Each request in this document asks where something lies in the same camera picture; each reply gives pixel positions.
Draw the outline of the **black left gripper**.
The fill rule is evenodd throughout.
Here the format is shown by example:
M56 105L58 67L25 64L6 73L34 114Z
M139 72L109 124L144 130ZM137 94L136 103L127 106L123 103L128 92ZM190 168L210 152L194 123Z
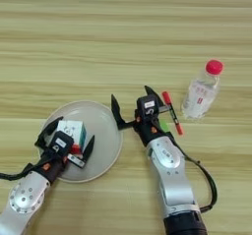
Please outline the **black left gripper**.
M50 122L38 135L34 145L39 148L46 148L46 137L51 136L63 116ZM83 169L89 160L95 145L95 137L92 137L87 144L83 154L72 154L68 149L55 150L47 148L40 156L39 162L35 165L34 171L43 176L53 184L61 176L68 163Z

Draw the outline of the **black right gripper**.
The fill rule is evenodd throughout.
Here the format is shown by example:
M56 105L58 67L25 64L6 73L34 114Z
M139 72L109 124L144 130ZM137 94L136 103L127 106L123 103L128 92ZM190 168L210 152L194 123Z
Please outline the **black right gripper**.
M153 95L157 99L158 107L163 107L164 103L159 97L159 95L149 86L145 86L145 91L147 95ZM130 122L125 122L120 114L120 106L114 95L111 96L111 111L113 117L116 121L117 128L119 130L133 128L135 132L139 135L143 145L146 147L150 141L157 138L167 136L171 140L173 136L170 132L165 132L159 123L158 115L149 115L145 117L140 113L139 109L135 110L135 120Z

